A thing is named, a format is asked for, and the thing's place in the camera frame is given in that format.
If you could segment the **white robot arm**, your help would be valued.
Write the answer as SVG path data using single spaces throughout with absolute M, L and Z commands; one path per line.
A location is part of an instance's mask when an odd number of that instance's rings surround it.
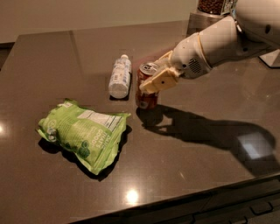
M 280 0 L 236 0 L 229 16 L 183 39 L 159 58 L 159 69 L 140 90 L 153 94 L 174 87 L 179 78 L 196 79 L 228 61 L 279 48 Z

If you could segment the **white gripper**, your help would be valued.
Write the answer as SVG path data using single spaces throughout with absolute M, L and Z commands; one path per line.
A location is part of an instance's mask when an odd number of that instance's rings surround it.
M 212 70 L 197 32 L 180 41 L 173 50 L 162 55 L 154 63 L 165 68 L 148 74 L 140 84 L 141 92 L 148 95 L 175 87 L 180 74 L 186 79 L 196 79 Z

